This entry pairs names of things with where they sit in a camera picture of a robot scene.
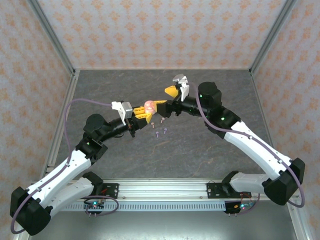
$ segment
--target enclosure wall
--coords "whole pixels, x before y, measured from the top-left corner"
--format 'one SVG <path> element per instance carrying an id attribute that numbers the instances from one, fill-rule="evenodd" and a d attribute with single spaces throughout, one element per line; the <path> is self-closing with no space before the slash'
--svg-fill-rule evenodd
<path id="1" fill-rule="evenodd" d="M 320 236 L 319 26 L 319 1 L 298 1 L 254 74 L 273 143 L 285 155 L 306 163 L 306 210 L 316 236 Z"/>
<path id="2" fill-rule="evenodd" d="M 70 75 L 26 0 L 0 1 L 0 239 L 11 192 L 38 180 Z"/>
<path id="3" fill-rule="evenodd" d="M 72 65 L 248 69 L 285 0 L 40 0 Z"/>

